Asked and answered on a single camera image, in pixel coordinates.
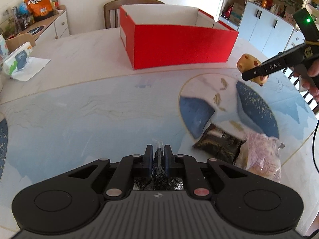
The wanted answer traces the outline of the yellow spotted dog toy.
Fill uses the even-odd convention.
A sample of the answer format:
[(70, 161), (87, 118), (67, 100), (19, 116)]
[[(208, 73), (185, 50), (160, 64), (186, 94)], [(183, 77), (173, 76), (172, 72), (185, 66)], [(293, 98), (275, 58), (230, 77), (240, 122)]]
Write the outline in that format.
[[(237, 68), (241, 73), (244, 73), (245, 71), (248, 71), (260, 66), (260, 64), (261, 62), (256, 57), (245, 53), (238, 60)], [(262, 77), (262, 76), (255, 77), (251, 79), (250, 81), (262, 87), (267, 82), (268, 79), (269, 79), (269, 76), (267, 75), (266, 77)]]

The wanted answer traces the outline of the dark brown snack packet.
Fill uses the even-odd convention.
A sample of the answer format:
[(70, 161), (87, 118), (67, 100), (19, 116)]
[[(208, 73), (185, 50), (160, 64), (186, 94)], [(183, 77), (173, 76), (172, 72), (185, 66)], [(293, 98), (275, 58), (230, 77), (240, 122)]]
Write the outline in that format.
[(228, 134), (211, 123), (192, 147), (205, 151), (213, 158), (234, 164), (243, 144), (243, 140)]

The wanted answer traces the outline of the pink noodle packet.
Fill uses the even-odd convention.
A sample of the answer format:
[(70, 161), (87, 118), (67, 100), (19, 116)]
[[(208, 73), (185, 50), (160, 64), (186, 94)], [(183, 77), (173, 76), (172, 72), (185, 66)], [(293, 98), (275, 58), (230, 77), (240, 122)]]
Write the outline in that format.
[(280, 149), (284, 144), (278, 138), (260, 133), (248, 133), (240, 147), (235, 166), (275, 182), (281, 181)]

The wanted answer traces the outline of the white blue wardrobe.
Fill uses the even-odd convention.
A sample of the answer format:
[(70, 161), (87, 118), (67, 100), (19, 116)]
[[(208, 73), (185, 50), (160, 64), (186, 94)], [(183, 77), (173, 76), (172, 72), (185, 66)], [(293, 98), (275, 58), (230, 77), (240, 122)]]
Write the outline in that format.
[(222, 0), (220, 20), (270, 58), (304, 42), (293, 14), (310, 0)]

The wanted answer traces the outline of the red cardboard box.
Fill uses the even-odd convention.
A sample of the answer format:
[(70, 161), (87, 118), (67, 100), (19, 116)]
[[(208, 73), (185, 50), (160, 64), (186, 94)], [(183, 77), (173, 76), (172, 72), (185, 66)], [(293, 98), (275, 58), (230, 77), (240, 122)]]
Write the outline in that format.
[(119, 9), (120, 35), (134, 70), (224, 63), (238, 32), (205, 11), (181, 5), (133, 4)]

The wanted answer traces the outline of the wet wipes pack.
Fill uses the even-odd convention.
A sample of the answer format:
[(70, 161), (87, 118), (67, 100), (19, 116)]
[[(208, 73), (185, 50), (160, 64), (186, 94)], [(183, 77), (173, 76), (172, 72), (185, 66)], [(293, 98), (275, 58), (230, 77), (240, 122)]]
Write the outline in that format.
[(26, 42), (12, 52), (3, 62), (5, 75), (18, 81), (29, 81), (50, 62), (50, 59), (31, 57), (32, 45)]

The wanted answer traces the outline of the white drawer cabinet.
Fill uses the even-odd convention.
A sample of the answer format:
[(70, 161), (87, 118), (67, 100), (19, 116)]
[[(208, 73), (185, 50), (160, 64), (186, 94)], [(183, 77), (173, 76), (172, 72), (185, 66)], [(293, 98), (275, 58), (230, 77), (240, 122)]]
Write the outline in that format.
[(45, 20), (35, 22), (21, 34), (29, 33), (35, 40), (36, 45), (43, 42), (70, 36), (67, 7), (60, 5), (54, 9), (54, 15)]

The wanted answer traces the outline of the brown wooden chair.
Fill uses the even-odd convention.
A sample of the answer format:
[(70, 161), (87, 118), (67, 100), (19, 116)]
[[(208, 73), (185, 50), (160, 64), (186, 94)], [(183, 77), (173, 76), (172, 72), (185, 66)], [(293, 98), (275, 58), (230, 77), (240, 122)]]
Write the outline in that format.
[(104, 4), (104, 25), (106, 29), (119, 27), (119, 9), (122, 5), (164, 4), (159, 0), (114, 0)]

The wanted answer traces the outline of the red lid jar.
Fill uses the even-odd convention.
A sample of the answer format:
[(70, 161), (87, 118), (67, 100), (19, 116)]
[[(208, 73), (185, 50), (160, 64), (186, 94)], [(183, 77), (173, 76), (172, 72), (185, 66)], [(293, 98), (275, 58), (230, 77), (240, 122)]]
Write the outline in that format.
[(51, 0), (52, 6), (54, 8), (58, 8), (59, 7), (59, 0)]

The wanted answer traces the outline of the glass terrarium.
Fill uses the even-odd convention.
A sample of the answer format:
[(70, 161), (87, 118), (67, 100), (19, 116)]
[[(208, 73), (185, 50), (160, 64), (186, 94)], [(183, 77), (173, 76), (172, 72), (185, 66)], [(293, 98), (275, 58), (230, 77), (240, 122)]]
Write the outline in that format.
[(4, 39), (15, 37), (33, 23), (34, 18), (24, 2), (1, 10), (1, 35)]

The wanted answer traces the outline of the orange snack bag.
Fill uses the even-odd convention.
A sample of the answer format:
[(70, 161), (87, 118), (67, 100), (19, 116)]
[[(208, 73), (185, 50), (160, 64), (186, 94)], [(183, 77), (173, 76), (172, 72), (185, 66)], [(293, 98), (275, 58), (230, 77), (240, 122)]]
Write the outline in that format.
[(51, 0), (24, 0), (24, 2), (35, 22), (46, 20), (54, 15)]

